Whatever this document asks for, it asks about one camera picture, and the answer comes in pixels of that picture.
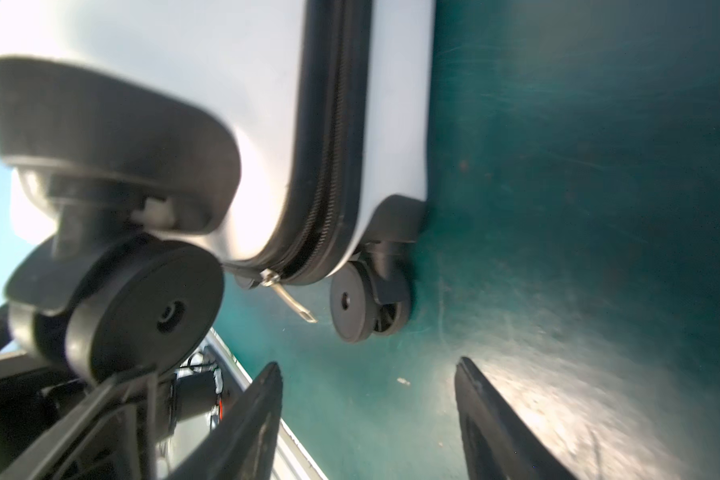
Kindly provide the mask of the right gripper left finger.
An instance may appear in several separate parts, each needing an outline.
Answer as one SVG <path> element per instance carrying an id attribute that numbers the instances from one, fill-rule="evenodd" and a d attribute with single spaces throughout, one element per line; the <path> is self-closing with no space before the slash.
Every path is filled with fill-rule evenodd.
<path id="1" fill-rule="evenodd" d="M 171 479 L 268 479 L 282 412 L 279 365 L 268 363 L 219 425 L 176 468 Z"/>

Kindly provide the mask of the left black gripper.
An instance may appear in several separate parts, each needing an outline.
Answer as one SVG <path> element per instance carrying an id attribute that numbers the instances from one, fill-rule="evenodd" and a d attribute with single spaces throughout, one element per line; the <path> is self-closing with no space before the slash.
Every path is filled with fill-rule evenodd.
<path id="1" fill-rule="evenodd" d="M 2 304 L 0 351 L 12 340 L 8 313 Z M 0 479 L 154 479 L 156 440 L 219 405 L 217 365 L 203 358 L 192 354 L 158 388 L 155 370 L 138 367 L 93 390 L 26 354 L 3 355 Z"/>

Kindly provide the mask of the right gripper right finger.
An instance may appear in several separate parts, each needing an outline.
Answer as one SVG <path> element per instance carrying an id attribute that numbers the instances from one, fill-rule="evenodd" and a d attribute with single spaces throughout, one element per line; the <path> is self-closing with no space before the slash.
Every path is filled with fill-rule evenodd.
<path id="1" fill-rule="evenodd" d="M 457 363 L 454 388 L 469 478 L 574 477 L 468 357 Z"/>

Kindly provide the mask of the black white suitcase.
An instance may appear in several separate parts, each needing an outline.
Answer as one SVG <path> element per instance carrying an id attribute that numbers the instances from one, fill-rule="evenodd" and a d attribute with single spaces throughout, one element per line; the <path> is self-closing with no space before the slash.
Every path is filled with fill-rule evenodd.
<path id="1" fill-rule="evenodd" d="M 356 343 L 410 319 L 432 1 L 1 1 L 0 161 L 35 248 L 1 322 L 91 385 L 178 368 L 225 276 Z"/>

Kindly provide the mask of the aluminium front rail frame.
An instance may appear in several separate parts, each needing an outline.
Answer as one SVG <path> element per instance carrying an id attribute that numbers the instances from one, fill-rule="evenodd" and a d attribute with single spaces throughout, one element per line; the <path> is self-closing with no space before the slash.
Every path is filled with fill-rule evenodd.
<path id="1" fill-rule="evenodd" d="M 182 366 L 190 405 L 158 443 L 159 479 L 324 479 L 326 474 L 281 418 L 284 382 L 267 364 L 251 377 L 215 331 Z"/>

